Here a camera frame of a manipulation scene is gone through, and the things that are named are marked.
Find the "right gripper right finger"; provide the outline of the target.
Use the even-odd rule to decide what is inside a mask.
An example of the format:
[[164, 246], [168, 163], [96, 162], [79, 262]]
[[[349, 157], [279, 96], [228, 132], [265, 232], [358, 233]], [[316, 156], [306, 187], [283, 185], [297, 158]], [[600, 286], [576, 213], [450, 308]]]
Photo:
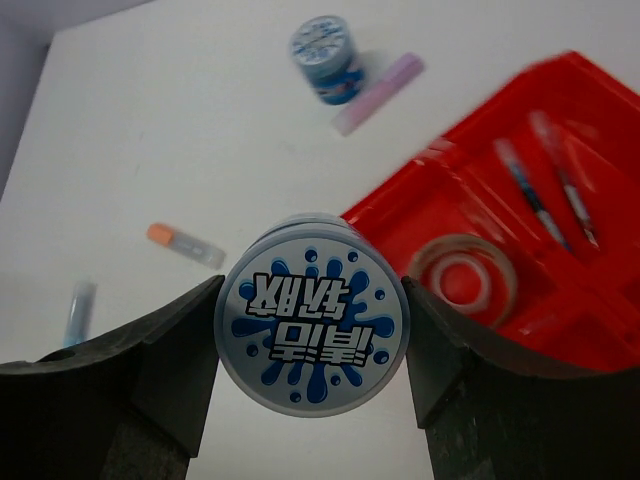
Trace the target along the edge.
[[404, 278], [406, 361], [438, 479], [635, 479], [639, 372], [525, 348]]

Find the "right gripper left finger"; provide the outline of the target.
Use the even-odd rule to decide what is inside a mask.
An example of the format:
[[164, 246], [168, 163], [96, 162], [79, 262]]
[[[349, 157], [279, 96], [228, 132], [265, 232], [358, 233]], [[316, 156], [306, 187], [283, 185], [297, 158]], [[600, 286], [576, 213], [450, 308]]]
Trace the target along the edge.
[[1, 367], [5, 479], [183, 479], [200, 449], [219, 357], [222, 276], [35, 362]]

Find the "blue highlighter pen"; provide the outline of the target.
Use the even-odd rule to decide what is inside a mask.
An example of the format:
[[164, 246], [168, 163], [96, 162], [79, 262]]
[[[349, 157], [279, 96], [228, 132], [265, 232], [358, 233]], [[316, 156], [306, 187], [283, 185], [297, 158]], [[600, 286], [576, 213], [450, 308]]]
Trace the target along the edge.
[[79, 281], [74, 286], [63, 346], [72, 347], [87, 339], [97, 285], [91, 281]]

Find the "large clear tape roll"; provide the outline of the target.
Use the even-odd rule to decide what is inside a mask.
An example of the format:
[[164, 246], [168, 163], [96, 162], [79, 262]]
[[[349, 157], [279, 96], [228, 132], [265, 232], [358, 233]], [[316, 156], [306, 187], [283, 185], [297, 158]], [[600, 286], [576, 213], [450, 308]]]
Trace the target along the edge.
[[448, 234], [414, 254], [407, 275], [457, 312], [496, 330], [515, 306], [518, 278], [507, 255], [471, 234]]

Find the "orange capped lead case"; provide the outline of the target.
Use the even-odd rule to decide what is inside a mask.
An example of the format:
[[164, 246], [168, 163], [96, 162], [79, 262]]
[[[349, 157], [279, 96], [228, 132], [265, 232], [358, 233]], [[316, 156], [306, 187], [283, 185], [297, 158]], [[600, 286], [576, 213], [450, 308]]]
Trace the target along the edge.
[[146, 235], [152, 242], [212, 269], [219, 270], [224, 263], [223, 250], [169, 225], [153, 223]]

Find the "blue tape stack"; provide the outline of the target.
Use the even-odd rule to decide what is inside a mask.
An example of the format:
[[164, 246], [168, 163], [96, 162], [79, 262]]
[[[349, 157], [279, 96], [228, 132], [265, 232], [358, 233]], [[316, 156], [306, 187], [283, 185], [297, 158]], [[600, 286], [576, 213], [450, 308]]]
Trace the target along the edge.
[[342, 218], [295, 215], [226, 276], [213, 319], [220, 360], [262, 406], [323, 418], [375, 397], [410, 336], [407, 295], [385, 258]]
[[317, 97], [328, 105], [351, 101], [363, 89], [365, 71], [344, 19], [324, 15], [292, 35], [289, 53]]

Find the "blue pen refill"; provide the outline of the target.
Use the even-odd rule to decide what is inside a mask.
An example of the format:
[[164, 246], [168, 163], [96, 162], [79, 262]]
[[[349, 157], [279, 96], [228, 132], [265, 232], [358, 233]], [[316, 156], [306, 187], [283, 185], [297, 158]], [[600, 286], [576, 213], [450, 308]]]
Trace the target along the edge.
[[509, 140], [501, 138], [495, 140], [493, 145], [499, 160], [509, 171], [539, 222], [557, 243], [570, 251], [569, 243], [530, 183], [513, 144]]

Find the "red pen refill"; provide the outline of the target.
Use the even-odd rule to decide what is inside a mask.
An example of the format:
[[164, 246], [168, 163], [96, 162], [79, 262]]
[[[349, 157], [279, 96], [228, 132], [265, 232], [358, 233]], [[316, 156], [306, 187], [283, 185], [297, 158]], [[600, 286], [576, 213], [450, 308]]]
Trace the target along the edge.
[[553, 164], [576, 221], [580, 225], [588, 242], [594, 248], [599, 249], [600, 245], [596, 239], [595, 227], [577, 188], [576, 182], [569, 172], [568, 156], [557, 129], [547, 114], [541, 110], [532, 111], [529, 114], [529, 121], [534, 133]]

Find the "pink eraser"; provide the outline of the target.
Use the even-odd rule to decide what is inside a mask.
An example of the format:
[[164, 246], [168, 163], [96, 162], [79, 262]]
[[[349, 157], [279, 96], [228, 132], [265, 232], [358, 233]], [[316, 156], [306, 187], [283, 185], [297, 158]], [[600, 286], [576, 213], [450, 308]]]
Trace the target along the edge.
[[333, 127], [342, 136], [350, 135], [424, 69], [423, 60], [416, 54], [402, 55], [374, 85], [359, 94], [333, 119]]

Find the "small clear tape roll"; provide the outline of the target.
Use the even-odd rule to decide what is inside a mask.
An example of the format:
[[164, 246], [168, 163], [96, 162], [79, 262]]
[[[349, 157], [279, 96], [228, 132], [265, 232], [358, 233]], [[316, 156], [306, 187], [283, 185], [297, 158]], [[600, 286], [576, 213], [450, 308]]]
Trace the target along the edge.
[[481, 261], [469, 254], [439, 259], [431, 269], [431, 290], [463, 314], [486, 310], [491, 296], [490, 275]]

